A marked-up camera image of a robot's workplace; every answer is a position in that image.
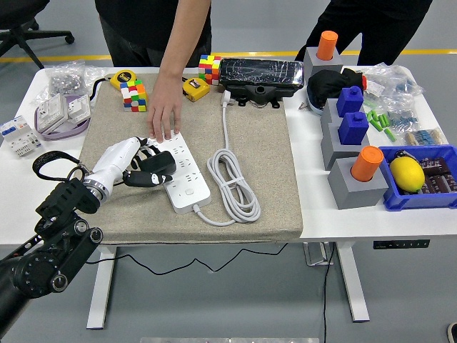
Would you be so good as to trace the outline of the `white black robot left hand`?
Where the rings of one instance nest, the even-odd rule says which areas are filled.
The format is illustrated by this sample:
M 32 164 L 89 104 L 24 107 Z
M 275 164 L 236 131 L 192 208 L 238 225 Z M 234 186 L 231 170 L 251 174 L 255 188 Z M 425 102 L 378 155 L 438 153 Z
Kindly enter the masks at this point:
M 176 162 L 169 151 L 160 151 L 150 138 L 132 137 L 110 146 L 96 163 L 84 185 L 100 200 L 107 200 L 115 184 L 156 187 L 170 182 Z

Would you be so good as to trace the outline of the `person's left hand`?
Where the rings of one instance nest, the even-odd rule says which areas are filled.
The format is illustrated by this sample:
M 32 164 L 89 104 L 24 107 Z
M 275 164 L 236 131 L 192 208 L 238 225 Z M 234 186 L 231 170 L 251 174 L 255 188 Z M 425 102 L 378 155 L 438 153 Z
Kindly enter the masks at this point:
M 159 69 L 159 74 L 149 101 L 146 123 L 149 136 L 161 143 L 181 131 L 181 110 L 183 101 L 182 74 Z

